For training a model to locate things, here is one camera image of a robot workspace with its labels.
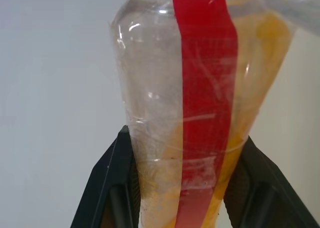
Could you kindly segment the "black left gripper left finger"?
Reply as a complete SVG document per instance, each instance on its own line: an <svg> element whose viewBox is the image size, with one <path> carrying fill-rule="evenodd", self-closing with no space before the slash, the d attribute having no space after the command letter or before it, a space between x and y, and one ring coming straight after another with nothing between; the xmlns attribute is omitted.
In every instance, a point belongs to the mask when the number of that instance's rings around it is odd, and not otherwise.
<svg viewBox="0 0 320 228"><path fill-rule="evenodd" d="M93 167L70 228L139 228L140 185L128 126Z"/></svg>

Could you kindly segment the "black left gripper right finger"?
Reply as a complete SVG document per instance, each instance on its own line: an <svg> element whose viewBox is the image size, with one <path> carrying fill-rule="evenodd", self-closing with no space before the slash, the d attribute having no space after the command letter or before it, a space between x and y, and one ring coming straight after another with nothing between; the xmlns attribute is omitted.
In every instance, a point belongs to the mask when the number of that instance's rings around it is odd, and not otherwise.
<svg viewBox="0 0 320 228"><path fill-rule="evenodd" d="M250 138L223 201L232 228L320 228L278 166Z"/></svg>

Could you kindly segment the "clear bottle with red tape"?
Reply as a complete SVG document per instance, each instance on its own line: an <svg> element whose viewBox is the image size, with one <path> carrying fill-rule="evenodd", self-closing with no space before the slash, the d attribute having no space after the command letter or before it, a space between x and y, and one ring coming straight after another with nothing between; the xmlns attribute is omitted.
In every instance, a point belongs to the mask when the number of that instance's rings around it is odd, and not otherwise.
<svg viewBox="0 0 320 228"><path fill-rule="evenodd" d="M260 0L127 0L111 31L141 228L215 228L292 29Z"/></svg>

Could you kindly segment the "clear plastic bottle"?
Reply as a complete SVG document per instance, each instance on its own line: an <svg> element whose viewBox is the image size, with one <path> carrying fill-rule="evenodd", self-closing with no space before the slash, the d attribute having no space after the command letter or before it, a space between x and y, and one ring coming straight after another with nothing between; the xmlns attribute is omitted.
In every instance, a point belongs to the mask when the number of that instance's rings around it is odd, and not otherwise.
<svg viewBox="0 0 320 228"><path fill-rule="evenodd" d="M320 36L320 0L263 0L269 9Z"/></svg>

